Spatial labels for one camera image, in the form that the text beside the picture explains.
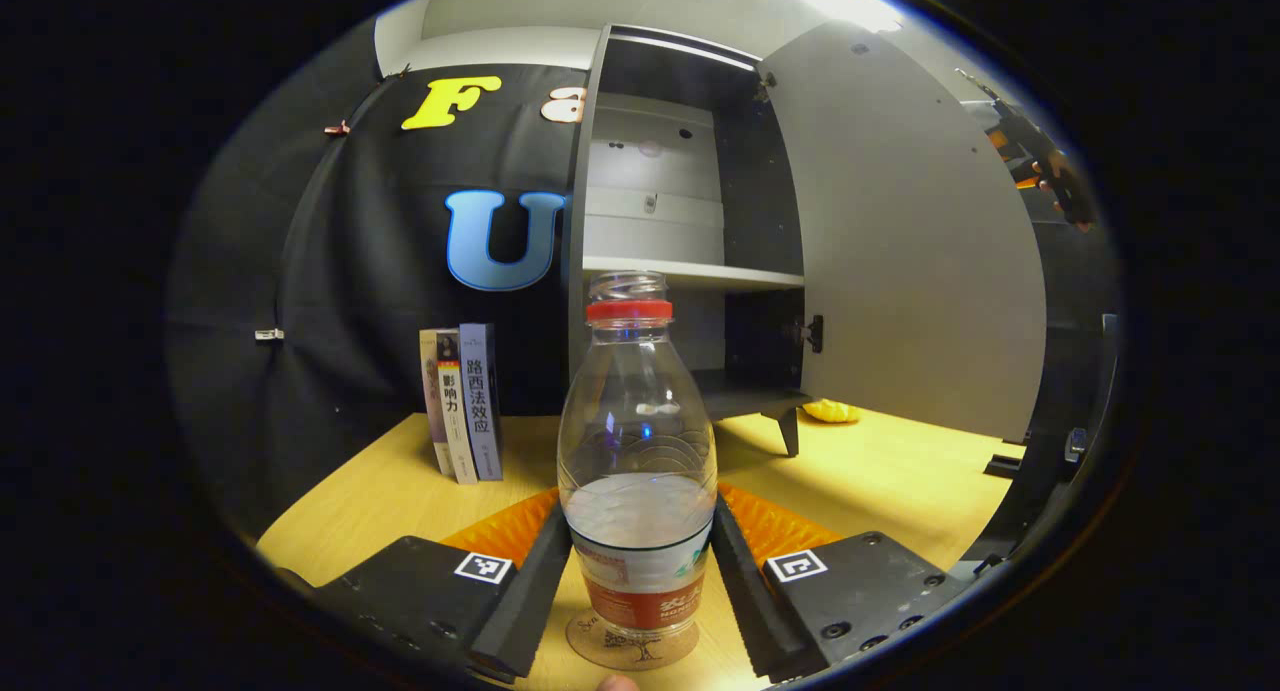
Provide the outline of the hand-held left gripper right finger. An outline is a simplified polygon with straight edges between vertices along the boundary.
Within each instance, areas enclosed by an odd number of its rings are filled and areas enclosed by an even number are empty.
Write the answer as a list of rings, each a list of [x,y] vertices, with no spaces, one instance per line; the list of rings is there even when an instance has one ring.
[[[774,685],[863,659],[969,585],[887,534],[841,537],[728,482],[710,545],[753,672]]]

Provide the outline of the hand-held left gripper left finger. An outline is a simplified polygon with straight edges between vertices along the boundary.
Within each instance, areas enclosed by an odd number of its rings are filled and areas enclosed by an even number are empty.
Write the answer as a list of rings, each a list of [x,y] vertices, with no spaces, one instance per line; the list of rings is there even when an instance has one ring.
[[[531,674],[570,557],[559,491],[539,491],[444,541],[402,536],[334,580],[283,580],[407,664],[485,685]]]

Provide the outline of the round brown coaster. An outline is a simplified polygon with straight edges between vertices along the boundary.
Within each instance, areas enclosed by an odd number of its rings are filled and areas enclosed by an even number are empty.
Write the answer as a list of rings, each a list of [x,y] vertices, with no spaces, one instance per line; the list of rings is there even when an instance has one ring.
[[[570,621],[566,640],[582,659],[614,671],[653,671],[689,656],[700,639],[694,621],[660,630],[631,630],[586,609]]]

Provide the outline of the beige cabinet door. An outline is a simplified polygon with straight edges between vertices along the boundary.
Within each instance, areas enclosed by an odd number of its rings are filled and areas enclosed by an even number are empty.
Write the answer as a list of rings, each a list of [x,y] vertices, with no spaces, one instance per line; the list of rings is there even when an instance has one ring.
[[[1010,171],[959,99],[886,35],[835,20],[762,61],[792,173],[801,390],[1006,441],[1044,366],[1041,253]]]

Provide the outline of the clear plastic bottle red label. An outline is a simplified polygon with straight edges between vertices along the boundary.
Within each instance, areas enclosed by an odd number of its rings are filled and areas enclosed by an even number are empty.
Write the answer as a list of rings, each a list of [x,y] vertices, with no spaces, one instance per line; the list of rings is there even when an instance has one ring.
[[[669,331],[662,273],[598,273],[590,346],[564,401],[559,504],[609,635],[654,641],[692,624],[717,504],[716,441]]]

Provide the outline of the dark grey cabinet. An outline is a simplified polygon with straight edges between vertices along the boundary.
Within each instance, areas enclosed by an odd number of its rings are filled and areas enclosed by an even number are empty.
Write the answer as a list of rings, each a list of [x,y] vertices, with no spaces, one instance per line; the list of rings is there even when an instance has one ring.
[[[675,346],[712,418],[759,415],[800,449],[808,314],[794,177],[771,75],[744,50],[604,26],[593,52],[564,221],[568,369],[586,352],[596,273],[662,273]]]

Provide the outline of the blue grey book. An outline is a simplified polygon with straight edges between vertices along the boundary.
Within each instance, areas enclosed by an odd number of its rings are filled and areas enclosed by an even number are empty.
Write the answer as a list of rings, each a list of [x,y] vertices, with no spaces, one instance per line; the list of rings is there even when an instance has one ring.
[[[470,448],[480,481],[502,481],[497,340],[490,322],[462,322],[460,354]]]

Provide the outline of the beige book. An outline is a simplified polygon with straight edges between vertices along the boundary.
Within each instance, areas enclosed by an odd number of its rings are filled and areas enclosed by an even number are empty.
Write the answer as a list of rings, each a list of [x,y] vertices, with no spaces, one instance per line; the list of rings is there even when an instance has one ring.
[[[454,479],[454,467],[447,439],[445,416],[442,404],[435,328],[422,328],[422,330],[419,330],[419,352],[425,408],[436,466],[447,479]]]

